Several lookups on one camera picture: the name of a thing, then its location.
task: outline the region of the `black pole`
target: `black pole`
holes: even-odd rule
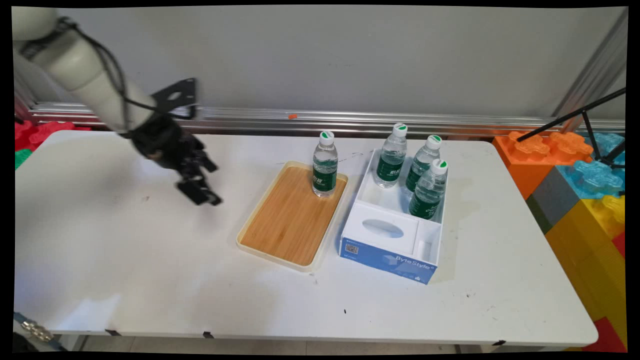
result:
[[[559,117],[559,118],[553,120],[552,122],[548,123],[547,125],[543,125],[543,126],[537,128],[537,129],[535,129],[534,131],[531,131],[530,133],[522,135],[521,137],[518,138],[518,142],[524,141],[524,140],[526,140],[526,139],[528,139],[528,138],[530,138],[530,137],[532,137],[534,135],[540,134],[541,132],[543,132],[543,131],[545,131],[547,129],[550,129],[551,127],[554,127],[554,126],[556,126],[558,124],[562,124],[564,121],[569,120],[569,119],[575,117],[576,115],[580,115],[580,114],[582,114],[582,113],[584,113],[584,112],[586,112],[588,110],[591,110],[591,109],[595,108],[596,106],[602,105],[607,101],[613,100],[613,99],[617,98],[618,96],[623,95],[626,92],[627,92],[627,87],[625,86],[625,87],[623,87],[622,89],[620,89],[620,90],[618,90],[616,92],[613,92],[613,93],[611,93],[611,94],[609,94],[609,95],[607,95],[607,96],[605,96],[605,97],[603,97],[601,99],[598,99],[598,100],[592,102],[591,104],[587,104],[587,105],[579,108],[578,110],[572,111],[572,112],[570,112],[570,113],[568,113],[568,114],[566,114],[566,115],[564,115],[562,117]]]
[[[596,137],[593,135],[593,130],[591,129],[591,123],[589,122],[589,117],[587,116],[586,111],[582,113],[582,117],[584,118],[584,125],[587,127],[587,132],[589,133],[589,139],[591,139],[591,144],[593,145],[593,150],[596,152],[596,160],[600,160],[600,150],[598,150]]]
[[[618,144],[607,156],[605,156],[604,160],[609,164],[613,164],[613,159],[615,159],[620,153],[625,150],[625,141],[622,140],[621,143]]]

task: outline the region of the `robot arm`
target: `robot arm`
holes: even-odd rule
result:
[[[108,128],[130,138],[146,158],[176,170],[182,176],[178,189],[193,202],[221,202],[200,169],[212,172],[216,165],[207,157],[204,145],[168,113],[195,102],[195,79],[146,95],[124,77],[108,50],[68,19],[58,18],[54,8],[13,6],[12,33],[13,47],[20,55],[44,69]],[[176,99],[175,92],[180,93]]]

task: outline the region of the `floor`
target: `floor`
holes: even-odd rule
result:
[[[80,351],[236,355],[408,355],[455,354],[456,347],[435,344],[87,336]]]

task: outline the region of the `qr code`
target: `qr code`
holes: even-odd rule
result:
[[[344,247],[344,250],[347,250],[348,252],[352,253],[352,254],[356,254],[358,255],[358,247],[357,246],[353,246],[353,245],[348,245]]]

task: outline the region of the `green bottle label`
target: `green bottle label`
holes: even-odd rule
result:
[[[390,164],[386,161],[382,160],[382,156],[380,156],[380,161],[378,162],[378,177],[384,181],[395,181],[400,176],[400,169],[402,168],[402,164]]]
[[[314,188],[321,192],[327,192],[335,188],[336,174],[337,170],[330,172],[329,174],[325,174],[314,169]]]
[[[409,203],[409,212],[415,217],[429,220],[436,213],[439,203],[440,201],[435,203],[424,202],[413,194],[411,202]]]
[[[427,164],[427,170],[429,170],[429,167],[431,166],[431,164]],[[409,170],[409,175],[407,175],[406,177],[406,188],[411,190],[411,192],[415,191],[415,185],[418,183],[418,180],[420,180],[420,176],[422,174],[416,174],[415,171],[413,171],[413,166],[411,166],[411,170]]]

